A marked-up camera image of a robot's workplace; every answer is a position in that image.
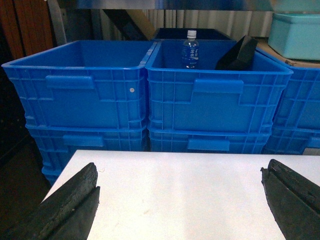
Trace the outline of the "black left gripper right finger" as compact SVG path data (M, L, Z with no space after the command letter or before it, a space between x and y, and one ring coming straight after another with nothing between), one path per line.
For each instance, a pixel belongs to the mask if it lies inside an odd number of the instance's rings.
M267 204L287 240L320 238L320 187L276 159L261 168Z

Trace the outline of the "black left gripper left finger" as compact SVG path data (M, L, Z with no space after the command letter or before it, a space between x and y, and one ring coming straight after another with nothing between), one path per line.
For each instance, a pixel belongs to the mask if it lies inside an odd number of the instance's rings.
M53 192L2 240L86 240L99 205L98 171L90 162Z

